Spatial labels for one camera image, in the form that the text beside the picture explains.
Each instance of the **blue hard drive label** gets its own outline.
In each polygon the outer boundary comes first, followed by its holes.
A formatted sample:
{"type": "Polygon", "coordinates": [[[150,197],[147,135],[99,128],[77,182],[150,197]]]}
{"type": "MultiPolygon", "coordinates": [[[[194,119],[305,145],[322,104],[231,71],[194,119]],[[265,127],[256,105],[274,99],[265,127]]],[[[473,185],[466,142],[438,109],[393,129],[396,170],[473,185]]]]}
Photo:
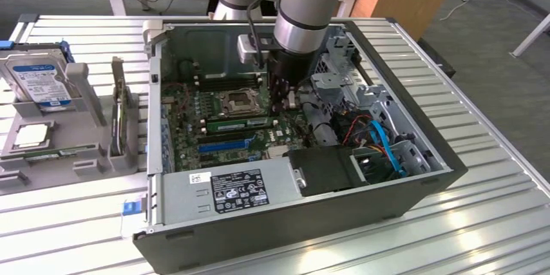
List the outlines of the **blue hard drive label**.
{"type": "Polygon", "coordinates": [[[26,88],[33,101],[42,106],[63,106],[71,103],[71,95],[51,64],[15,66],[21,86],[26,88]]]}

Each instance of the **warning label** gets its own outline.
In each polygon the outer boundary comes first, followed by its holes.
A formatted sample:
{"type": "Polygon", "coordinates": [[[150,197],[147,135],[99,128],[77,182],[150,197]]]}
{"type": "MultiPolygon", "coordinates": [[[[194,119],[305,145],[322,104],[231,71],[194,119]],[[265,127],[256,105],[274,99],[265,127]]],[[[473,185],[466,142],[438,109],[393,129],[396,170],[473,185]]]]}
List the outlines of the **warning label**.
{"type": "Polygon", "coordinates": [[[214,208],[221,214],[269,204],[260,169],[213,176],[211,184],[214,208]]]}

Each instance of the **aluminum slat table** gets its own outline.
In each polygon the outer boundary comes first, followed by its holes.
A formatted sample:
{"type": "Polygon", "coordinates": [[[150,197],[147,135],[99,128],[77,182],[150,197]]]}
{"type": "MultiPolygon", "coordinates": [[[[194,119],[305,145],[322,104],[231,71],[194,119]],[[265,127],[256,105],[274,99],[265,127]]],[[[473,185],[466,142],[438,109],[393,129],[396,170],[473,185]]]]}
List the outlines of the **aluminum slat table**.
{"type": "MultiPolygon", "coordinates": [[[[197,19],[197,17],[163,17],[197,19]]],[[[141,172],[0,196],[0,274],[154,274],[129,238],[141,217],[121,216],[146,192],[149,62],[146,17],[41,16],[22,42],[67,40],[90,64],[99,95],[113,91],[109,61],[127,61],[141,95],[141,172]]],[[[441,130],[468,174],[401,218],[199,267],[181,274],[535,274],[550,270],[549,184],[398,24],[354,19],[441,130]]],[[[364,66],[374,81],[378,78],[364,66]]],[[[0,83],[0,143],[15,111],[0,83]]]]}

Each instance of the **hard drive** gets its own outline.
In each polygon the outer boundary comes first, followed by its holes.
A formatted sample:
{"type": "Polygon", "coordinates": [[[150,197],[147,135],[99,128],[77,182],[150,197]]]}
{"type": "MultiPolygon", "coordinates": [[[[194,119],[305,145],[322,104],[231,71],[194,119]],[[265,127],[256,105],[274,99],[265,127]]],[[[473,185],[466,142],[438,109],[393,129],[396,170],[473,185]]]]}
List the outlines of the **hard drive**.
{"type": "Polygon", "coordinates": [[[42,111],[74,109],[81,97],[65,73],[63,44],[37,44],[0,51],[0,72],[19,102],[37,102],[42,111]]]}

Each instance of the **blue pcie slot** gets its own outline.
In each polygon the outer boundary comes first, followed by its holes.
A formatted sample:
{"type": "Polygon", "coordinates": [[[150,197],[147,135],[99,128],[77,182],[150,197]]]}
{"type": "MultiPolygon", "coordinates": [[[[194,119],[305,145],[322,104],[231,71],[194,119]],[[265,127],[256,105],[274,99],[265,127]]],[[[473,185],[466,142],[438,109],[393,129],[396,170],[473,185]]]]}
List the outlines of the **blue pcie slot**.
{"type": "Polygon", "coordinates": [[[210,151],[227,151],[230,149],[238,149],[238,148],[248,148],[248,142],[245,140],[225,142],[219,144],[201,145],[199,153],[207,153],[210,151]]]}

